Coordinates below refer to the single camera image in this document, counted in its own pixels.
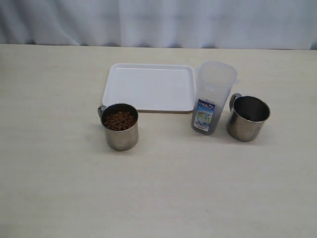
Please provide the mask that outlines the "steel mug poured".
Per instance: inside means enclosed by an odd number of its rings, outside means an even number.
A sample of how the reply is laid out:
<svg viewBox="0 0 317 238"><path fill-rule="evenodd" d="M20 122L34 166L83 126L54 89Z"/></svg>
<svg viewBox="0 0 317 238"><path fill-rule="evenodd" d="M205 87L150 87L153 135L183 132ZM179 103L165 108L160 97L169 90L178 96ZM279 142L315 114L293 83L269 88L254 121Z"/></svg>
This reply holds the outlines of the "steel mug poured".
<svg viewBox="0 0 317 238"><path fill-rule="evenodd" d="M250 142L256 139L270 117L269 106L259 98L235 93L229 102L230 116L226 123L228 134L236 140ZM250 115L246 120L243 115Z"/></svg>

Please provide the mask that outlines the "clear plastic jar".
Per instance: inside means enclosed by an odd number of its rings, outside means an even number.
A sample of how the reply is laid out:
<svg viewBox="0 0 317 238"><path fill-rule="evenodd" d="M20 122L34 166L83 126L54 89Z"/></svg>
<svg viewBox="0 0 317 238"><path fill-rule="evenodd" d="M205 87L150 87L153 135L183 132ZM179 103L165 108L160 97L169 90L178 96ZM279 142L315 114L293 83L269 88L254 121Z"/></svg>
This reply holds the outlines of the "clear plastic jar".
<svg viewBox="0 0 317 238"><path fill-rule="evenodd" d="M222 114L231 89L238 82L234 67L218 62L207 61L197 69L194 107L198 99L220 106Z"/></svg>

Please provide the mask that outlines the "white plastic tray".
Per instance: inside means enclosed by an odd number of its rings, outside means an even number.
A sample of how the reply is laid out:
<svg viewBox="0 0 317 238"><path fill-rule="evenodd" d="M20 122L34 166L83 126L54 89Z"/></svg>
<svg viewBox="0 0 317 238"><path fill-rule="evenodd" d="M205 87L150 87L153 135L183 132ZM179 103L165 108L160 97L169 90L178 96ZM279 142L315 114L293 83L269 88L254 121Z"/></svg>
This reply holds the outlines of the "white plastic tray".
<svg viewBox="0 0 317 238"><path fill-rule="evenodd" d="M102 105L126 103L146 113L191 113L194 70L178 64L117 63L110 67Z"/></svg>

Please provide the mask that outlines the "steel mug with pellets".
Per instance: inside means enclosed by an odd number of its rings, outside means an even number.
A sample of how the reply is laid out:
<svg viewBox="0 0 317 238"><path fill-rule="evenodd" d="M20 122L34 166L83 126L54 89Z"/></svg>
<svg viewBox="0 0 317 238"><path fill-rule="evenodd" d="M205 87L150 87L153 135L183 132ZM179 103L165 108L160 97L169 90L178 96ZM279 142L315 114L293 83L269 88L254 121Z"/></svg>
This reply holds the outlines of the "steel mug with pellets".
<svg viewBox="0 0 317 238"><path fill-rule="evenodd" d="M107 129L104 126L106 116L119 111L130 112L135 115L137 118L136 123L131 128L124 131L112 131ZM113 104L108 107L101 105L98 107L98 115L100 117L102 126L105 128L106 142L111 149L116 151L126 151L133 148L137 144L139 140L139 114L132 105L125 103Z"/></svg>

